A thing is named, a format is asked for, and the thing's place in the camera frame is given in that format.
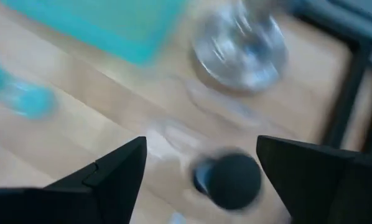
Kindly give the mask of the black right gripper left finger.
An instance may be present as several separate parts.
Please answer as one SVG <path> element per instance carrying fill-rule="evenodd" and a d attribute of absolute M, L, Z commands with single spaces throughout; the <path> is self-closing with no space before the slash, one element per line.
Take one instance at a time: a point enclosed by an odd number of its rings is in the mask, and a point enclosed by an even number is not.
<path fill-rule="evenodd" d="M 59 223 L 129 223 L 141 187 L 147 139 L 136 137 L 45 187 L 58 196 Z"/>

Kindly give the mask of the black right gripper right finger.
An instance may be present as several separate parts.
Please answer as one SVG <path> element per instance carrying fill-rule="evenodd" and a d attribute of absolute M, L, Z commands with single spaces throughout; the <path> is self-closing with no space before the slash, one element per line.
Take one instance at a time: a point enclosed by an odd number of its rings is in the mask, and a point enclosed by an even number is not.
<path fill-rule="evenodd" d="M 357 152 L 258 136 L 256 153 L 294 223 L 326 223 L 338 184 Z"/>

